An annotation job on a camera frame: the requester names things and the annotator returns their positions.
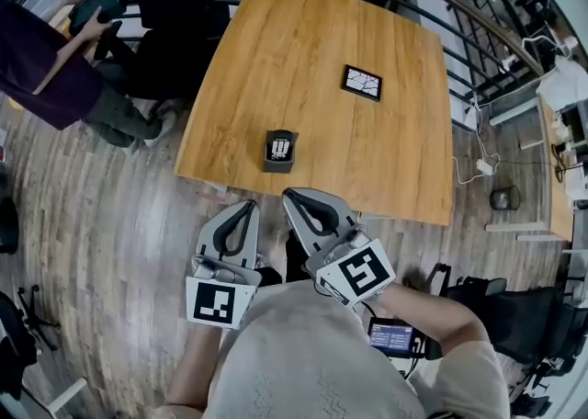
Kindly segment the wooden desk with white frame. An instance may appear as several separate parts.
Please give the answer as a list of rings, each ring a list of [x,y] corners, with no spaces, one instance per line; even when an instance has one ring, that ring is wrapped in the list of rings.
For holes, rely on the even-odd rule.
[[[514,233],[518,242],[568,242],[572,241],[574,210],[568,200],[564,182],[556,177],[555,164],[557,159],[552,152],[552,146],[557,144],[557,133],[551,123],[556,118],[555,113],[540,96],[526,101],[500,116],[491,120],[491,124],[501,124],[509,119],[520,117],[523,113],[535,110],[538,115],[543,158],[540,166],[544,171],[543,205],[541,218],[537,221],[524,223],[496,223],[486,224],[486,232]]]

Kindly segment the black tablet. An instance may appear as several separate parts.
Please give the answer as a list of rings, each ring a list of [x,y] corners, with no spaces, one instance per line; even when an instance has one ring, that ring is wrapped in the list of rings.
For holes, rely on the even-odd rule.
[[[97,20],[107,23],[125,13],[129,0],[82,0],[69,14],[69,33],[76,36],[88,19],[100,9]]]

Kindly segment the person's left forearm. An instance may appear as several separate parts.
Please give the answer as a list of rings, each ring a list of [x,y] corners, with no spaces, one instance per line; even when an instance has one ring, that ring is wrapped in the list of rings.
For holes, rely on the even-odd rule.
[[[219,358],[222,330],[196,324],[172,375],[164,405],[153,419],[200,419]]]

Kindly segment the person's right forearm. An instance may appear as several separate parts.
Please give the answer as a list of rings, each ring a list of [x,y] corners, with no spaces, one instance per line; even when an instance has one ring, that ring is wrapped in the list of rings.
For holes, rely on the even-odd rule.
[[[454,300],[391,283],[376,306],[438,342],[444,357],[461,345],[489,342],[481,320]]]

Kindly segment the black mesh office chair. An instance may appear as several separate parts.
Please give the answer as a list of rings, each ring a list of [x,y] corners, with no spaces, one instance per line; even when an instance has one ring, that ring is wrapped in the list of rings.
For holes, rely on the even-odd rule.
[[[221,37],[229,8],[216,0],[137,0],[146,32],[136,49],[110,36],[100,63],[116,89],[147,100],[197,95]]]

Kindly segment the small monitor with lit screen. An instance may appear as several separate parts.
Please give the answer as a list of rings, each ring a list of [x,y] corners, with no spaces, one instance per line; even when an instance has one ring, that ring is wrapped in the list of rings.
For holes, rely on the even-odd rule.
[[[399,319],[372,317],[369,343],[387,357],[409,358],[413,354],[414,328]]]

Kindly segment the black picture frame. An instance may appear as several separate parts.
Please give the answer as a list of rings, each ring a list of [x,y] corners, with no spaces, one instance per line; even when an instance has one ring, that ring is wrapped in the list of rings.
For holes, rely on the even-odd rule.
[[[341,88],[357,96],[370,99],[375,102],[381,100],[383,79],[375,74],[345,65]]]

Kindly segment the person's black trousers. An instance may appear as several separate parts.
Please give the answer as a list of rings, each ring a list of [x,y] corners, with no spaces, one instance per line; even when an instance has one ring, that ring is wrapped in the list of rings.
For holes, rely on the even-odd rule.
[[[286,240],[286,275],[282,277],[264,256],[258,254],[254,270],[261,275],[259,288],[309,280],[311,276],[305,269],[307,259],[308,255],[298,237],[290,230]]]

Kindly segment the wooden table with white legs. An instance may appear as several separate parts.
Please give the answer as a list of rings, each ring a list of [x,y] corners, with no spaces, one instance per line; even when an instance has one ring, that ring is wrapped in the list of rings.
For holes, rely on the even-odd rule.
[[[341,88],[349,64],[381,100]],[[264,173],[269,130],[299,134],[288,174]],[[440,38],[360,0],[242,0],[210,63],[179,176],[267,194],[317,188],[354,210],[450,223],[453,146]]]

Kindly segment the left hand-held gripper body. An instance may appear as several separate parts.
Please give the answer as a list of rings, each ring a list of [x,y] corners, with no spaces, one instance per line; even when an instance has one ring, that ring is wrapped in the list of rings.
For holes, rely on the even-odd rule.
[[[262,276],[255,270],[194,255],[194,273],[186,278],[187,320],[236,330],[240,327]]]

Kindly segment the black swivel chair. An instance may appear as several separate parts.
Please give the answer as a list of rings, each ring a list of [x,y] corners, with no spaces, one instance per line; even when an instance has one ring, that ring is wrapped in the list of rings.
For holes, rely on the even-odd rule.
[[[33,285],[29,300],[25,301],[27,291],[23,287],[17,289],[22,310],[0,291],[0,394],[8,394],[16,401],[21,398],[25,369],[37,363],[36,341],[41,340],[50,351],[58,349],[41,327],[60,330],[61,325],[46,321],[36,313],[35,294],[39,291],[40,286]]]

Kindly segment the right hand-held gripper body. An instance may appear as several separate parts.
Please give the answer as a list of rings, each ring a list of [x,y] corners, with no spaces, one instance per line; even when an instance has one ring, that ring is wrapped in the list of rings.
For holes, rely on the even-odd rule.
[[[347,309],[380,294],[396,278],[380,240],[359,224],[316,243],[305,269],[321,294]]]

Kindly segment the dark grey box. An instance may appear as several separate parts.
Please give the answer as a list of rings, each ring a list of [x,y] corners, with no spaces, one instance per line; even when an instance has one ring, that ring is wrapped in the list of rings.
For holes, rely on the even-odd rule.
[[[292,131],[294,135],[294,141],[291,151],[291,158],[287,162],[273,162],[266,159],[266,144],[267,144],[267,135],[270,130],[266,133],[266,143],[264,148],[264,161],[263,161],[263,172],[264,173],[278,173],[278,174],[288,174],[295,162],[295,145],[298,139],[299,134],[295,131]]]

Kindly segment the person's cream knitted top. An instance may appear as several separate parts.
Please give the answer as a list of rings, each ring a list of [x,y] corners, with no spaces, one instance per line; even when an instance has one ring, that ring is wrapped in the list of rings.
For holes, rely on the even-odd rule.
[[[445,356],[432,384],[406,380],[359,317],[310,281],[260,289],[220,348],[205,419],[509,419],[492,346]]]

